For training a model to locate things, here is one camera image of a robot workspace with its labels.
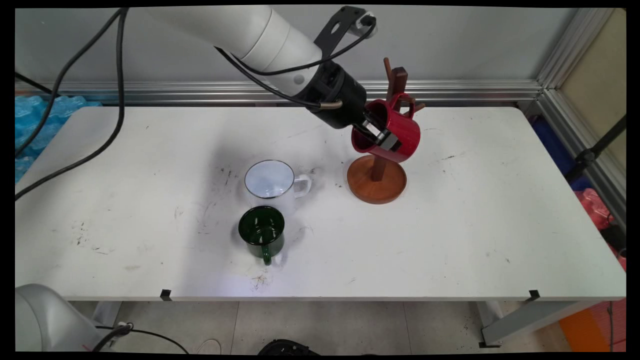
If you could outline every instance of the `blue packaging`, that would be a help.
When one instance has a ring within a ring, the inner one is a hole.
[[[31,136],[38,126],[48,102],[39,96],[17,96],[15,98],[15,148],[17,149]],[[20,158],[15,160],[15,182],[18,183],[22,175],[44,151],[69,117],[80,108],[86,106],[102,106],[97,101],[87,101],[81,96],[60,96],[53,102],[53,107],[44,126],[35,139],[27,146]]]

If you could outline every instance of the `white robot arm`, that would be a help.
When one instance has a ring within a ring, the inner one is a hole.
[[[375,34],[371,12],[343,6],[312,42],[267,5],[169,6],[145,11],[230,52],[239,61],[228,60],[240,71],[264,75],[290,100],[318,105],[307,109],[333,128],[351,125],[385,150],[395,151],[400,145],[386,122],[365,110],[367,93],[362,85],[329,58],[346,33],[360,37],[354,44]],[[282,72],[292,67],[301,68]]]
[[[322,50],[268,5],[167,6],[145,9],[155,19],[221,47],[251,68],[269,72],[311,63]],[[318,66],[268,76],[287,95],[301,92]]]

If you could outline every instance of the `green mug handle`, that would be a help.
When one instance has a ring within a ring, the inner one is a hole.
[[[265,265],[271,265],[271,254],[269,253],[269,246],[262,246],[262,260],[264,260]]]

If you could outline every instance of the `wooden base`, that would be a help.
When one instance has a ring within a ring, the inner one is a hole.
[[[406,174],[400,164],[386,160],[384,176],[373,181],[374,155],[362,156],[352,162],[347,171],[347,182],[353,195],[369,204],[386,204],[395,200],[406,186]]]

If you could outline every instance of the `black bracket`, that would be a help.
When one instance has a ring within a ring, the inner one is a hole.
[[[162,299],[162,301],[172,301],[171,298],[169,297],[170,295],[171,295],[171,290],[163,289],[162,292],[160,293],[160,299]]]
[[[347,31],[349,31],[351,25],[355,24],[366,12],[367,10],[362,8],[343,6],[331,17],[314,40],[314,44],[318,45],[322,50],[323,58],[331,55],[335,47],[340,43],[340,40],[342,40]]]
[[[529,290],[529,298],[525,300],[525,302],[538,300],[539,298],[540,298],[540,293],[537,290]]]

